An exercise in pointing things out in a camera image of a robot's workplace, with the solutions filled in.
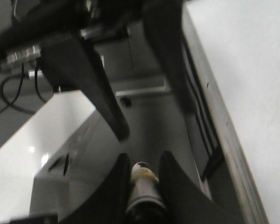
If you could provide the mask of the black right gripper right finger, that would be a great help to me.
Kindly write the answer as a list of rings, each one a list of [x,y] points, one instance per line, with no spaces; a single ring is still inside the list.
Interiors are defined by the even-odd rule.
[[[159,187],[170,224],[239,224],[236,217],[212,202],[186,175],[170,151],[159,165]]]

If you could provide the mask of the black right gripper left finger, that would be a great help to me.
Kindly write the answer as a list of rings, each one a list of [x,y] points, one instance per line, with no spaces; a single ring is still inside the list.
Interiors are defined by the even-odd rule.
[[[58,220],[56,213],[13,219],[11,224],[123,224],[130,180],[130,159],[121,153],[95,192],[77,209]]]

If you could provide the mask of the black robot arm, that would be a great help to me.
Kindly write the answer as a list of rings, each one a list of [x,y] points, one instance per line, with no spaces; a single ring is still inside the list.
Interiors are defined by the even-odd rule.
[[[0,147],[0,224],[239,224],[183,0],[14,0],[0,72],[53,95]]]

